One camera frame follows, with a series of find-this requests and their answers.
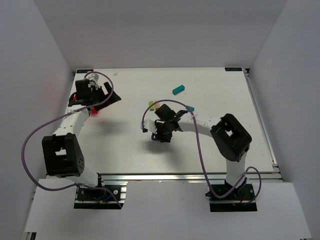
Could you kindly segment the lime green wood block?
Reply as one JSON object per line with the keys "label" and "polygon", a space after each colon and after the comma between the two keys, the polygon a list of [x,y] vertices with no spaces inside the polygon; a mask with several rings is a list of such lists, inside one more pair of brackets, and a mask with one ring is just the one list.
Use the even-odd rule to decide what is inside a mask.
{"label": "lime green wood block", "polygon": [[153,105],[153,104],[154,104],[154,102],[153,102],[153,101],[149,101],[149,102],[148,102],[149,110],[150,110],[150,111],[154,111],[154,110],[155,110],[155,107],[154,107],[154,105]]}

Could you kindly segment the small teal wood block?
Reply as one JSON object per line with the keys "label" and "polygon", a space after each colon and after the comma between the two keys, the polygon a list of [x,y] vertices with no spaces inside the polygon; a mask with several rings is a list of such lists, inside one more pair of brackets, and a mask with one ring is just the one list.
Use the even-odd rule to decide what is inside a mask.
{"label": "small teal wood block", "polygon": [[195,108],[192,106],[187,106],[186,109],[190,112],[193,112],[195,110]]}

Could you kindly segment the red plastic bin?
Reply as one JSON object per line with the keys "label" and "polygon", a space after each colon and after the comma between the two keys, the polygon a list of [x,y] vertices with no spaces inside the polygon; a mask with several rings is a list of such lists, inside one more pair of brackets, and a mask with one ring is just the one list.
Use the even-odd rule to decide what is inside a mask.
{"label": "red plastic bin", "polygon": [[95,108],[91,110],[92,115],[97,115],[98,113],[99,113],[99,110],[96,110]]}

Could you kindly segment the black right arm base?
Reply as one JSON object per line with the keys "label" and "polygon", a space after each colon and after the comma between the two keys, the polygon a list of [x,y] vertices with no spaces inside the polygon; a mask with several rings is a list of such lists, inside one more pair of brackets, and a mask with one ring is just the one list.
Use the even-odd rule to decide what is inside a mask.
{"label": "black right arm base", "polygon": [[235,189],[225,198],[217,198],[210,191],[205,196],[209,200],[210,212],[212,213],[232,213],[232,212],[257,212],[257,204],[254,199],[255,192],[253,185],[246,183],[238,191]]}

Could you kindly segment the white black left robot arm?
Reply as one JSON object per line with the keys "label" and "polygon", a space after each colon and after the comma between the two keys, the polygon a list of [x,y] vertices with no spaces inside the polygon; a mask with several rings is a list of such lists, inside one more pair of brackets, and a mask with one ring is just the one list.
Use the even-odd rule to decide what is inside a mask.
{"label": "white black left robot arm", "polygon": [[82,79],[75,82],[76,91],[70,95],[66,113],[58,129],[42,139],[46,172],[49,176],[67,178],[76,184],[101,187],[100,175],[85,164],[78,136],[85,121],[121,100],[109,82],[100,86],[97,80]]}

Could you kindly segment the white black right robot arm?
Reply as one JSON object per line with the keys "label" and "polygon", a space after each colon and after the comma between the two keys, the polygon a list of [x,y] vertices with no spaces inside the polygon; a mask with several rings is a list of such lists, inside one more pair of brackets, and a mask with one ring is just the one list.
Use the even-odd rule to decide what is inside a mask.
{"label": "white black right robot arm", "polygon": [[157,120],[143,123],[152,132],[153,140],[169,143],[173,132],[193,132],[212,137],[226,160],[225,183],[239,187],[245,181],[242,175],[252,137],[234,115],[227,113],[221,118],[205,117],[187,110],[175,112],[166,104],[160,106],[155,114]]}

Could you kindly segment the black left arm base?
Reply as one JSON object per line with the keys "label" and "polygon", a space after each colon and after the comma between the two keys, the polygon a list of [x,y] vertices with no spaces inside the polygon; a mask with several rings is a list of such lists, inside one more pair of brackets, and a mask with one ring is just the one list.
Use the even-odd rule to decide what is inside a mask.
{"label": "black left arm base", "polygon": [[82,210],[120,210],[125,202],[127,186],[124,183],[112,183],[104,187],[112,192],[120,206],[108,191],[78,187],[73,208]]}

